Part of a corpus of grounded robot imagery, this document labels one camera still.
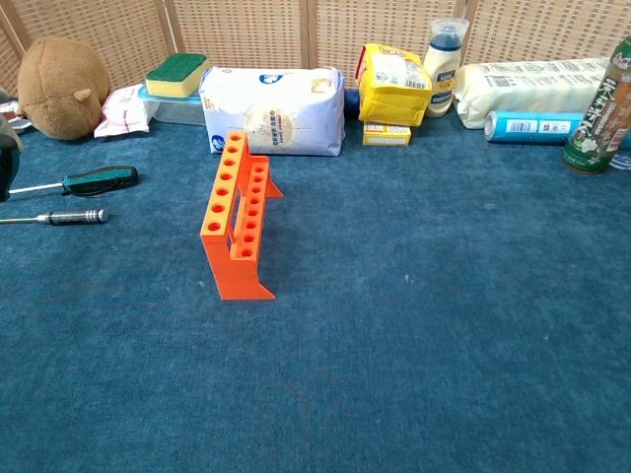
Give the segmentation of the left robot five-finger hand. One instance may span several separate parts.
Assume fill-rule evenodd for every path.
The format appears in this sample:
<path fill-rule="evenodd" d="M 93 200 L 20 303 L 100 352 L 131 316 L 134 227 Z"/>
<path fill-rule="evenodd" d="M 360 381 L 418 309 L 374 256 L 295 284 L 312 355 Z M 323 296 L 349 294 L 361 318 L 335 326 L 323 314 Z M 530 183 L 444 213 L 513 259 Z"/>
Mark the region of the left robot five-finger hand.
<path fill-rule="evenodd" d="M 0 115 L 0 147 L 2 150 L 17 149 L 19 153 L 24 151 L 22 141 L 3 114 Z"/>

